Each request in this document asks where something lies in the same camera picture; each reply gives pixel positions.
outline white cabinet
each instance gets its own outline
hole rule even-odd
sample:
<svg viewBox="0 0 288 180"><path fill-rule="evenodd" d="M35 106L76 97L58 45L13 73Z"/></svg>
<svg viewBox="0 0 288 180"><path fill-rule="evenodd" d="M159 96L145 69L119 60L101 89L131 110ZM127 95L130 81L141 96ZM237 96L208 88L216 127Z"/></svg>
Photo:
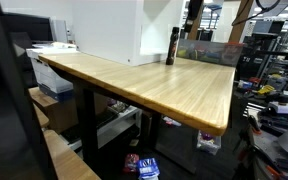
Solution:
<svg viewBox="0 0 288 180"><path fill-rule="evenodd" d="M81 52L137 66L165 60L180 26L184 0L77 0L76 44Z"/></svg>

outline wooden table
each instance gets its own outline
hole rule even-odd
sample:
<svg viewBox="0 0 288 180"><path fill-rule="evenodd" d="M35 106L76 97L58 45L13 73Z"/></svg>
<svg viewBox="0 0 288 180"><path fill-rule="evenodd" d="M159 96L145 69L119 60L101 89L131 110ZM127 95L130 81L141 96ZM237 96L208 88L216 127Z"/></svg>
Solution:
<svg viewBox="0 0 288 180"><path fill-rule="evenodd" d="M44 132L54 168L60 180L99 180L100 178L67 146L53 130Z"/></svg>
<svg viewBox="0 0 288 180"><path fill-rule="evenodd" d="M83 53L40 55L40 60L74 84L84 160L91 167L91 156L98 151L96 122L90 120L95 119L94 92L156 112L150 142L160 150L161 114L217 136L226 130L235 68L181 58L173 66L159 62L131 67Z"/></svg>

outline black bottle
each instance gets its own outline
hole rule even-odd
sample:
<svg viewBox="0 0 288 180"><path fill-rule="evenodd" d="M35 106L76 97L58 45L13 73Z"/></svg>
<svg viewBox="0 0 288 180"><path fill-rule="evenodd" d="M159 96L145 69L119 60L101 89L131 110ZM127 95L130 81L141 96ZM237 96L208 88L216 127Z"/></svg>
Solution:
<svg viewBox="0 0 288 180"><path fill-rule="evenodd" d="M174 64L175 51L176 51L176 45L177 45L177 41L178 41L178 33L179 33L179 31L180 31L180 28L173 27L172 35L171 35L171 38L170 38L171 42L170 42L170 46L168 48L166 65L173 65Z"/></svg>

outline computer screen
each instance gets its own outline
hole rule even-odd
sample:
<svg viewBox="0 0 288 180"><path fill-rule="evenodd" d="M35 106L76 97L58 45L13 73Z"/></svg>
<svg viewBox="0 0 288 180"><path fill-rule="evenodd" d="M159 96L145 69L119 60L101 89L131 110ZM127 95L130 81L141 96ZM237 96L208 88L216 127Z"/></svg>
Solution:
<svg viewBox="0 0 288 180"><path fill-rule="evenodd" d="M16 13L2 13L8 32L26 32L32 41L53 41L50 18Z"/></svg>

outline workbench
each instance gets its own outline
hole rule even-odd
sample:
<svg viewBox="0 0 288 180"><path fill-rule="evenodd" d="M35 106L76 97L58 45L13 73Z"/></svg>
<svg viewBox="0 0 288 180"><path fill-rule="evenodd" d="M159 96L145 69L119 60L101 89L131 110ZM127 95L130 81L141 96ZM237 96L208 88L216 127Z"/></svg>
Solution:
<svg viewBox="0 0 288 180"><path fill-rule="evenodd" d="M39 59L74 85L83 157L92 168L98 153L94 92L153 112L150 145L182 166L189 165L156 143L161 114L215 136L227 128L235 68L181 58L172 66L131 67L83 53Z"/></svg>

